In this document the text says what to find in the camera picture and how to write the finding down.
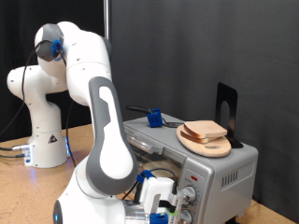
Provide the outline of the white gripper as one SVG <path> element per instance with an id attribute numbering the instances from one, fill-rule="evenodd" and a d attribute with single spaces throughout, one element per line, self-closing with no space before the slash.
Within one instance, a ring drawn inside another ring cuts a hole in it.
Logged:
<path id="1" fill-rule="evenodd" d="M 178 223 L 179 193 L 171 178 L 145 178 L 139 199 L 150 218 L 164 215 L 167 224 Z"/>

